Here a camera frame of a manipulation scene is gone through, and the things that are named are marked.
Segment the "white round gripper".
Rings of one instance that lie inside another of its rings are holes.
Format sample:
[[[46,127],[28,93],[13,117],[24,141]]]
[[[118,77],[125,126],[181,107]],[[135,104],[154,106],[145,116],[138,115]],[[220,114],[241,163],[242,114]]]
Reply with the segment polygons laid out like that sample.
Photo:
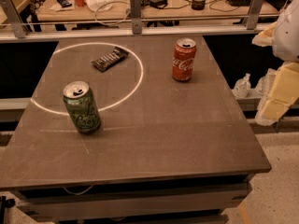
[[[255,121],[259,125],[272,125],[299,98],[299,63],[293,63],[299,62],[299,0],[292,0],[277,22],[253,37],[252,44],[259,47],[272,45],[274,55],[288,61],[278,70],[269,69],[265,76]]]

